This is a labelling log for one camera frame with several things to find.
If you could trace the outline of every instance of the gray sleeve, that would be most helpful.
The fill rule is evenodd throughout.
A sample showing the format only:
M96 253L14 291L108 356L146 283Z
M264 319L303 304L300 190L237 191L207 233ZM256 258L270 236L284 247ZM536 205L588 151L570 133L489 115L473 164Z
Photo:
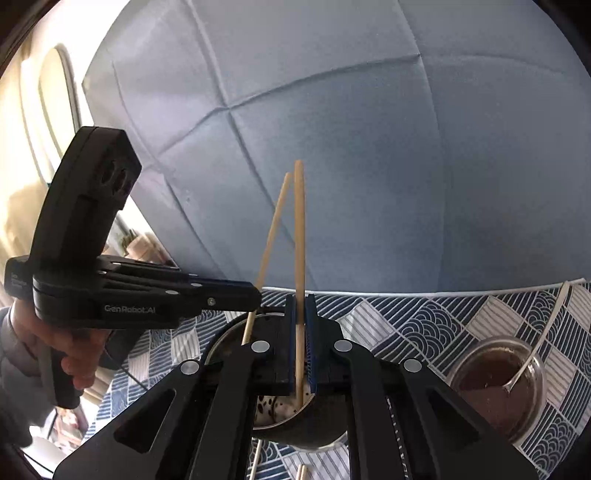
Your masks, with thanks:
M52 408L41 386L37 360L14 333L10 309L1 309L0 437L29 445L29 426L42 426Z

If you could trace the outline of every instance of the black pot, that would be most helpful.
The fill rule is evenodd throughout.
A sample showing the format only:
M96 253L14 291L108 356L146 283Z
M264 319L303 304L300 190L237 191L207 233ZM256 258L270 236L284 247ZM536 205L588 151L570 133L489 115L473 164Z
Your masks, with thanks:
M242 334L248 314L240 315L220 330L203 354L205 364L224 360L232 349L242 343ZM257 314L251 342L257 338L257 322L266 319L282 321L283 310L263 307ZM316 450L341 438L347 430L347 409L342 395L312 395L303 408L288 420L267 427L255 427L253 437L292 445L300 449Z

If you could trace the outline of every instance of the person's arm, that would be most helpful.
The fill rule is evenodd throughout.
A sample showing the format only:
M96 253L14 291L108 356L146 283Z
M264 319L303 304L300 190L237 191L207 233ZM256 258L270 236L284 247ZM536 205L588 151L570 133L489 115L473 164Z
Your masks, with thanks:
M29 427L42 426L53 408L41 385L39 346L45 343L65 352L61 367L83 390L95 381L108 333L90 330L87 338L74 338L70 331L42 322L22 300L0 310L0 442L29 445Z

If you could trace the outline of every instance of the metal spoon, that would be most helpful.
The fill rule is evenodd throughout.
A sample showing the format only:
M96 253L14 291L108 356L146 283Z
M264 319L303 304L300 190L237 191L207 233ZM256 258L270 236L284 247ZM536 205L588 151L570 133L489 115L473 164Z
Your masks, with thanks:
M525 360L523 365L521 365L521 368L517 371L517 373L515 375L513 375L513 378L511 378L511 380L509 380L505 385L503 385L503 388L507 392L507 395L511 393L511 390L513 389L513 387L515 386L515 384L517 383L517 381L519 380L521 375L523 375L523 372L525 372L525 370L529 366L529 364L530 364L531 360L533 359L534 355L536 354L536 352L544 344L544 340L546 340L546 337L548 336L548 332L552 328L552 324L556 320L556 317L558 316L558 313L560 312L560 309L562 308L562 305L566 299L566 296L569 293L569 287L570 287L570 283L567 281L562 284L562 287L560 288L560 292L558 293L558 297L556 298L556 303L554 304L554 309L552 310L552 313L550 314L550 318L548 319L548 323L546 323L546 326L544 327L544 330L542 331L542 335L540 335L540 338L538 338L537 343L531 349L531 353L530 353L529 357Z

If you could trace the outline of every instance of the bowl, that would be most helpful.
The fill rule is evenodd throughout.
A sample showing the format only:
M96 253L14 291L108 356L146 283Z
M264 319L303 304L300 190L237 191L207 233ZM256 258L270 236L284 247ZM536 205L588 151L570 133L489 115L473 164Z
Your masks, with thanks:
M256 316L251 342L257 340L256 326L261 321L282 321L283 310L263 308ZM247 314L237 317L212 339L203 354L205 364L222 361L242 343ZM254 427L252 435L262 440L291 445L303 451L324 451L342 444L346 438L347 407L343 395L308 395L304 405L289 419L269 426Z
M523 340L510 336L496 336L477 343L466 351L455 363L447 377L447 383L456 392L462 390L462 382L468 379L470 374L475 375L476 369L483 369L483 365L492 365L493 362L506 362L519 368L531 353L531 346ZM544 363L540 356L535 354L528 368L522 375L521 381L528 383L528 402L524 414L516 422L510 432L506 434L507 440L513 445L519 445L531 433L538 423L546 402L547 380Z

